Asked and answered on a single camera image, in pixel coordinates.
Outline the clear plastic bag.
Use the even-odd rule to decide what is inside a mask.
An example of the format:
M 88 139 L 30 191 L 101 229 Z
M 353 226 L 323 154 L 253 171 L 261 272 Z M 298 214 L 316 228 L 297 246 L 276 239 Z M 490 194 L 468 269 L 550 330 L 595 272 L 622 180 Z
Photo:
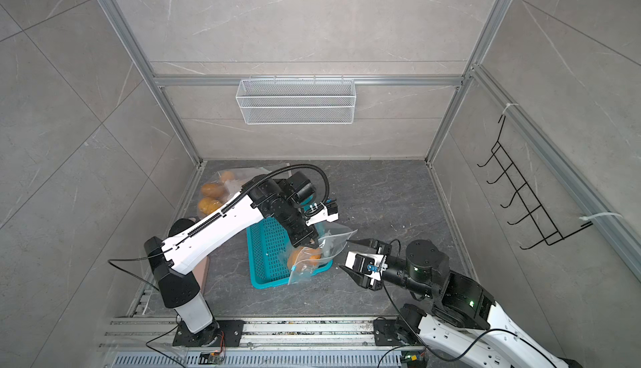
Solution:
M 199 219 L 213 214 L 240 192 L 243 184 L 260 174 L 268 174 L 266 168 L 239 168 L 217 171 L 197 192 L 196 213 Z
M 343 224 L 319 223 L 315 225 L 319 233 L 316 248 L 299 246 L 291 250 L 286 263 L 290 271 L 289 285 L 310 281 L 323 267 L 327 267 L 347 246 L 347 241 L 356 233 Z

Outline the wrinkled orange potato bottom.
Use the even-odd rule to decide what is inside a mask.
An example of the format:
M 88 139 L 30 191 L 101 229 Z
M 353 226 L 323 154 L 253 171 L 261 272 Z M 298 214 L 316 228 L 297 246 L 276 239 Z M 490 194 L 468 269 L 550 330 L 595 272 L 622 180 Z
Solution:
M 321 263 L 323 257 L 322 249 L 306 248 L 306 251 L 308 253 L 308 259 L 302 261 L 303 263 L 312 265 L 319 265 Z

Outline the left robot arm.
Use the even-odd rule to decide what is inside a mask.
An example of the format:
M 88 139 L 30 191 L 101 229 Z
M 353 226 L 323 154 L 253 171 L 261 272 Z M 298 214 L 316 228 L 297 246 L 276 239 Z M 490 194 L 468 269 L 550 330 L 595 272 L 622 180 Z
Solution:
M 275 219 L 294 247 L 316 248 L 319 234 L 311 220 L 329 201 L 327 176 L 315 165 L 296 164 L 259 174 L 240 186 L 212 214 L 171 234 L 152 237 L 145 253 L 165 307 L 175 310 L 192 335 L 215 328 L 215 318 L 193 270 L 226 241 L 264 219 Z

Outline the large yellow potato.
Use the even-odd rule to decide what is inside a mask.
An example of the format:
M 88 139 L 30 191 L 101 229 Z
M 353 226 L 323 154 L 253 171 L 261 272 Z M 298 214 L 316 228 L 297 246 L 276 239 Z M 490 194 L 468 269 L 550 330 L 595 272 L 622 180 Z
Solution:
M 288 257 L 287 267 L 289 270 L 293 270 L 298 263 L 307 259 L 308 253 L 306 251 L 306 247 L 295 248 Z

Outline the smooth brown potato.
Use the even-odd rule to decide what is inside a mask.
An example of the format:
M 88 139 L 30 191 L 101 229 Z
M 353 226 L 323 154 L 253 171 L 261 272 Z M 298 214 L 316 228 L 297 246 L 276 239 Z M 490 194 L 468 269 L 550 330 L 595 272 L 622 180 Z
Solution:
M 218 183 L 204 184 L 201 187 L 200 192 L 204 197 L 211 197 L 214 199 L 222 199 L 227 195 L 226 187 L 223 184 Z

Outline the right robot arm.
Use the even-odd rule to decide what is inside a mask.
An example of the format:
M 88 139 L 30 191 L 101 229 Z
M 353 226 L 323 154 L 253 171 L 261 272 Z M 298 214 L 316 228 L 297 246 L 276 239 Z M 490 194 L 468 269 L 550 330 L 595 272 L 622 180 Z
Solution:
M 403 257 L 377 239 L 362 239 L 367 253 L 351 251 L 342 265 L 363 289 L 398 286 L 412 304 L 397 307 L 395 320 L 374 328 L 399 346 L 421 346 L 444 362 L 474 367 L 577 367 L 539 345 L 485 288 L 450 268 L 449 258 L 428 239 L 414 240 Z

